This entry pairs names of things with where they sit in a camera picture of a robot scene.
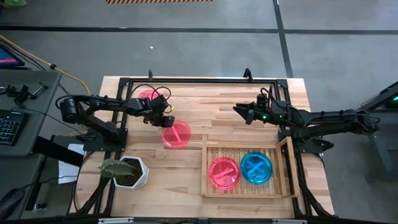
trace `wooden table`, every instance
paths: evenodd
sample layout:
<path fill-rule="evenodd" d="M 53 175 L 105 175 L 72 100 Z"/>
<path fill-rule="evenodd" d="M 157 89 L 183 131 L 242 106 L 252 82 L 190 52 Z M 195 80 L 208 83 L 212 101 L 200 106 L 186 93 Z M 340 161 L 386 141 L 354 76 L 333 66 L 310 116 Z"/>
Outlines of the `wooden table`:
<path fill-rule="evenodd" d="M 120 77 L 104 77 L 100 95 L 116 97 Z M 310 110 L 304 80 L 288 79 L 290 99 L 294 107 Z M 218 83 L 151 83 L 165 85 L 172 91 L 169 103 L 175 107 L 176 119 L 190 125 L 192 137 L 184 149 L 169 149 L 161 140 L 162 128 L 128 117 L 129 138 L 124 155 L 141 157 L 149 168 L 148 182 L 136 190 L 116 188 L 114 217 L 212 217 L 212 218 L 293 218 L 292 199 L 203 198 L 201 196 L 202 135 L 222 144 L 275 144 L 277 127 L 259 121 L 245 125 L 233 111 L 235 103 L 256 99 L 263 84 Z M 140 87 L 137 96 L 149 87 Z M 96 116 L 111 120 L 112 112 L 98 111 Z M 80 206 L 98 185 L 103 152 L 94 153 L 81 169 L 76 202 Z M 321 160 L 311 154 L 302 155 L 309 189 L 333 213 L 325 170 Z M 103 205 L 108 190 L 105 190 Z M 304 212 L 302 198 L 300 208 Z"/>

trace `computer monitor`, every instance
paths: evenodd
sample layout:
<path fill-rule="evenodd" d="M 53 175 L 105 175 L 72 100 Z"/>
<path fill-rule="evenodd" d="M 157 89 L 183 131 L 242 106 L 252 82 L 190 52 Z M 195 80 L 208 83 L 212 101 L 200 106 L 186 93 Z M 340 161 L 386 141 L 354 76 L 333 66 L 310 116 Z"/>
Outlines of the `computer monitor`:
<path fill-rule="evenodd" d="M 17 58 L 5 46 L 0 44 L 0 68 L 11 68 L 16 66 L 24 66 L 25 63 Z"/>

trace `wooden tray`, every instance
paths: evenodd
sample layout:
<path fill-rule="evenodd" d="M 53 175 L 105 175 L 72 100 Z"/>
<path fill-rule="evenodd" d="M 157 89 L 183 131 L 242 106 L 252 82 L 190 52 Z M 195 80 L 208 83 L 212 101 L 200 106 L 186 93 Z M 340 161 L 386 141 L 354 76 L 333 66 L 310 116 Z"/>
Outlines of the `wooden tray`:
<path fill-rule="evenodd" d="M 285 175 L 284 167 L 286 161 L 282 158 L 281 147 L 287 145 L 290 170 L 292 172 L 293 193 L 290 192 L 289 179 Z M 219 157 L 230 157 L 239 165 L 244 155 L 249 152 L 264 153 L 272 162 L 272 177 L 264 184 L 249 183 L 243 176 L 231 190 L 219 190 L 209 181 L 208 172 L 210 164 Z M 294 159 L 293 144 L 290 137 L 285 138 L 275 146 L 212 146 L 208 144 L 207 135 L 203 135 L 202 164 L 201 164 L 201 195 L 202 197 L 222 198 L 287 198 L 300 195 L 299 181 L 297 179 L 297 168 Z"/>

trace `keyboard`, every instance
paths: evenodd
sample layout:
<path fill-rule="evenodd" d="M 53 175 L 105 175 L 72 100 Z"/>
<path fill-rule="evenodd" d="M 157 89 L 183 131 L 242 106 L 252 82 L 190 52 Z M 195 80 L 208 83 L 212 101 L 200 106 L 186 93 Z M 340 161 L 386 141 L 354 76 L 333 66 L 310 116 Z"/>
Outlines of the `keyboard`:
<path fill-rule="evenodd" d="M 16 144 L 27 117 L 27 113 L 0 110 L 0 145 Z"/>

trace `potted plant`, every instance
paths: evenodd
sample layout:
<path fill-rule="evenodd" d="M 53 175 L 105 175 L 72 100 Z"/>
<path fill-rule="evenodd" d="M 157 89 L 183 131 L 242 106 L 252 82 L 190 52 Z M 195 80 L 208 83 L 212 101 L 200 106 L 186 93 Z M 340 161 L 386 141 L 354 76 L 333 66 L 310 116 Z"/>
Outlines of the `potted plant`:
<path fill-rule="evenodd" d="M 139 157 L 123 156 L 120 160 L 106 159 L 101 167 L 103 177 L 113 178 L 117 187 L 136 189 L 147 183 L 148 167 Z"/>

